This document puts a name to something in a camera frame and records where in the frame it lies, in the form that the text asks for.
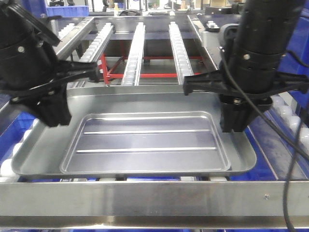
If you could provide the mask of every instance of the blue bin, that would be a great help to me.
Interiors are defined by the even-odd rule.
[[[256,119],[253,123],[252,126],[255,124],[258,124],[259,122]],[[256,165],[248,172],[242,174],[242,175],[236,175],[236,176],[231,176],[230,179],[233,181],[259,181],[259,180],[276,180],[271,169],[269,168],[258,144],[256,143],[253,135],[249,131],[248,128],[245,129],[245,133],[254,148],[254,151],[256,152]]]
[[[26,130],[32,125],[34,116],[28,113],[21,113],[6,129],[0,134],[0,164],[12,153],[14,145],[23,137]]]
[[[309,7],[309,0],[306,2],[306,6]],[[309,15],[309,10],[304,9],[303,15]],[[293,50],[296,54],[305,62],[309,63],[309,19],[300,18],[296,29],[291,37],[290,43],[288,45],[289,50]],[[309,76],[309,68],[305,68],[299,65],[290,55],[287,55],[280,64],[281,72],[286,73],[296,73],[304,74]],[[305,108],[306,102],[309,99],[309,93],[302,94],[299,91],[290,91],[292,97],[297,101],[297,103]]]
[[[87,17],[89,16],[88,6],[49,6],[48,16],[61,15],[62,17]]]
[[[309,9],[309,0],[306,1],[305,8]]]
[[[190,232],[190,230],[153,230],[153,229],[103,229],[103,230],[70,230],[70,232]]]
[[[20,0],[20,3],[37,18],[47,14],[45,0]]]
[[[289,232],[285,229],[274,229],[274,230],[265,230],[265,229],[249,229],[249,230],[217,230],[217,232]],[[308,229],[297,229],[297,232],[309,232]]]

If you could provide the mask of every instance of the screw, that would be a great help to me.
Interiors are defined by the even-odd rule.
[[[250,55],[249,55],[249,54],[245,54],[245,55],[243,55],[243,58],[244,58],[245,60],[249,60],[249,59],[250,59]]]
[[[16,97],[16,98],[12,98],[11,99],[13,102],[17,102],[19,100],[19,97]]]
[[[55,91],[54,90],[50,90],[49,92],[48,92],[48,95],[54,95],[55,94]]]
[[[239,104],[241,104],[241,102],[242,102],[241,99],[239,99],[239,98],[234,98],[234,104],[235,104],[235,105],[239,105]]]
[[[265,194],[264,199],[265,200],[269,200],[269,198],[270,198],[270,195],[269,194]]]
[[[43,46],[43,41],[38,42],[37,47],[42,47]]]
[[[25,48],[23,46],[19,46],[17,50],[20,53],[24,53],[25,52]]]

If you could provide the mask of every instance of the red metal frame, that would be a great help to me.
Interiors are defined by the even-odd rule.
[[[201,59],[201,57],[189,57],[190,59]],[[112,68],[107,71],[107,64],[106,64],[106,58],[105,54],[103,53],[101,56],[101,61],[102,61],[102,66],[101,68],[103,69],[103,79],[105,84],[109,84],[109,79],[118,79],[118,78],[123,78],[122,73],[113,73],[119,64],[127,59],[127,57],[122,56],[120,57],[117,62],[112,66]],[[151,60],[151,59],[173,59],[173,57],[143,57],[143,59],[146,60]],[[140,74],[141,78],[176,78],[177,74],[176,73],[142,73]]]

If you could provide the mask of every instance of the black cable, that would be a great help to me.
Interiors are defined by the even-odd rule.
[[[297,127],[297,132],[296,132],[296,136],[295,136],[295,143],[294,143],[295,145],[299,145],[301,126],[307,118],[308,110],[309,110],[309,100],[306,103],[306,109],[304,111],[302,111],[301,115],[300,115],[300,122],[299,122],[299,125]],[[295,167],[297,158],[298,158],[298,153],[295,150],[293,150],[292,160],[290,162],[289,170],[288,170],[288,173],[286,175],[284,187],[283,187],[283,198],[282,198],[283,215],[284,215],[285,224],[286,224],[286,226],[287,226],[287,228],[290,232],[296,232],[296,230],[295,230],[295,228],[294,228],[294,226],[293,226],[293,224],[290,220],[289,213],[288,213],[288,194],[289,194],[290,181],[292,179],[292,173],[293,173],[293,169]]]
[[[306,67],[306,68],[309,68],[309,65],[307,65],[306,63],[304,63],[298,56],[297,54],[294,52],[294,51],[291,51],[291,50],[286,50],[285,51],[286,53],[289,53],[300,65]]]
[[[299,153],[304,159],[309,161],[308,154],[301,148],[297,147],[294,144],[294,141],[292,141],[286,134],[284,134],[272,121],[270,121],[252,102],[252,100],[247,96],[247,94],[239,87],[239,85],[234,80],[232,74],[230,73],[228,69],[228,65],[224,56],[224,52],[221,49],[220,50],[222,63],[225,68],[226,75],[229,79],[229,81],[233,84],[233,86],[238,90],[238,92],[243,96],[243,98],[248,102],[248,104],[257,112],[257,114],[283,139],[287,142],[288,145],[290,145],[297,153]]]

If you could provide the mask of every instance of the aluminum tray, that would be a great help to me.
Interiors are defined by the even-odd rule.
[[[256,163],[244,133],[221,132],[212,93],[184,96],[181,86],[89,87],[70,89],[68,103],[70,125],[37,124],[13,158],[14,172],[28,179],[230,176]]]
[[[226,171],[230,162],[206,112],[87,115],[61,170],[71,174]]]

